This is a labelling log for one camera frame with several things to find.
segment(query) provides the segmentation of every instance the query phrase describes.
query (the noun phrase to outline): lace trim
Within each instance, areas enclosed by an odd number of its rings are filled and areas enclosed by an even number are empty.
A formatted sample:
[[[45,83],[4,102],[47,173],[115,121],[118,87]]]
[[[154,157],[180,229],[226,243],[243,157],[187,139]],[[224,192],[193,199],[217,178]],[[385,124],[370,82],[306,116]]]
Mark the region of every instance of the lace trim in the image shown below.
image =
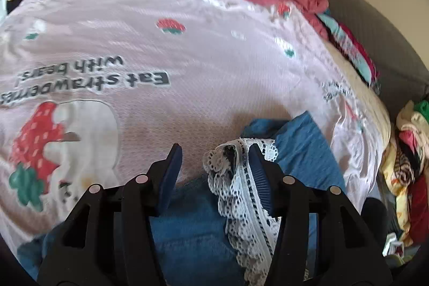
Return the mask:
[[[250,286],[259,286],[267,278],[280,219],[270,217],[260,204],[247,158],[254,143],[266,160],[277,159],[274,140],[245,138],[206,153],[203,168],[209,174],[210,190],[219,197],[219,214],[227,218],[225,233],[237,251],[237,262],[245,268],[245,280]]]

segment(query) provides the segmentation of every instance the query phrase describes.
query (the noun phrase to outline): screw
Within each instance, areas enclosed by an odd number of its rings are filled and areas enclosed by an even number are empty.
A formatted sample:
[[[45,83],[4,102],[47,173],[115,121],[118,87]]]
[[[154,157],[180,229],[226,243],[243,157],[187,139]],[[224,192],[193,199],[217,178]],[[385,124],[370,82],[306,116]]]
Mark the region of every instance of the screw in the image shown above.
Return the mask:
[[[91,187],[89,187],[89,193],[95,194],[100,191],[101,187],[98,184],[93,184]]]
[[[332,194],[338,195],[341,194],[341,188],[337,187],[336,185],[333,185],[331,188],[329,188]]]
[[[147,181],[149,181],[149,177],[147,177],[146,175],[139,175],[136,177],[136,182],[137,183],[146,183]]]
[[[283,177],[283,183],[293,184],[293,183],[295,183],[295,178],[293,178],[292,176],[284,176]]]

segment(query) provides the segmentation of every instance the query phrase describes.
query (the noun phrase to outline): strawberry print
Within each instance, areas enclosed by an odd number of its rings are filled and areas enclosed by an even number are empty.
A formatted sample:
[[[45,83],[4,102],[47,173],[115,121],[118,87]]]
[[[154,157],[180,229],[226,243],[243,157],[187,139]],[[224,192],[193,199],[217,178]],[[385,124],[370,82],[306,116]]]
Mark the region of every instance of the strawberry print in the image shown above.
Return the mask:
[[[157,27],[164,33],[172,33],[174,35],[180,35],[185,31],[185,26],[173,19],[161,19],[157,22]]]
[[[287,19],[290,15],[290,7],[284,3],[280,3],[277,7],[277,13],[282,18]]]
[[[39,36],[38,33],[29,33],[25,36],[25,40],[34,40]]]
[[[362,121],[358,118],[358,116],[353,112],[353,108],[348,104],[348,102],[346,101],[346,109],[347,111],[350,113],[350,117],[353,121],[355,121],[357,123],[357,129],[360,132],[363,132],[363,124]]]
[[[13,141],[10,161],[14,166],[33,169],[43,183],[43,193],[48,192],[49,177],[59,166],[43,156],[43,148],[48,142],[64,138],[64,127],[52,122],[52,113],[57,104],[44,102],[34,112],[31,119],[22,127]]]
[[[274,41],[286,56],[293,57],[295,55],[295,50],[293,49],[293,46],[286,40],[280,37],[275,37]]]
[[[43,193],[44,184],[42,180],[37,178],[34,168],[24,169],[22,162],[20,162],[16,167],[16,171],[9,177],[9,185],[12,189],[16,189],[18,201],[23,206],[31,203],[36,211],[43,211],[40,195]]]

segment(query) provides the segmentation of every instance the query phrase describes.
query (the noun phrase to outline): green fabric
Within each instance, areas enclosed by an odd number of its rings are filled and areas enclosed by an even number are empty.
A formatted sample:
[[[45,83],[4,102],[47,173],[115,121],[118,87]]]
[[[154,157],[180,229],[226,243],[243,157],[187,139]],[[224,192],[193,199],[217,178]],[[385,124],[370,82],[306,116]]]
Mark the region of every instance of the green fabric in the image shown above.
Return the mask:
[[[426,100],[420,101],[414,106],[416,112],[421,113],[427,122],[429,122],[429,102]]]
[[[36,170],[33,168],[24,169],[20,162],[16,171],[9,177],[9,185],[17,190],[18,200],[23,206],[28,203],[38,212],[42,212],[43,203],[40,195],[43,193],[43,181],[37,178]]]

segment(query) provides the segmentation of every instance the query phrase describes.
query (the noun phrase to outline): teal fabric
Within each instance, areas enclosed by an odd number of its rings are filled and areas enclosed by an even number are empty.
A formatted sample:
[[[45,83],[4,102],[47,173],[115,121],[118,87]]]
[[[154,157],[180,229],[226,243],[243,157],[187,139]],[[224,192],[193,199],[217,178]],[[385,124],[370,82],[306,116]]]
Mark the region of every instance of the teal fabric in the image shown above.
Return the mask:
[[[374,77],[372,76],[372,72],[365,58],[360,54],[359,50],[354,47],[351,48],[347,46],[344,47],[344,43],[348,41],[349,43],[352,40],[348,37],[347,33],[343,31],[340,25],[337,23],[335,19],[325,14],[318,14],[319,19],[325,24],[325,26],[331,31],[332,36],[338,45],[347,53],[347,57],[358,71],[360,76],[366,81],[368,85],[373,83]]]

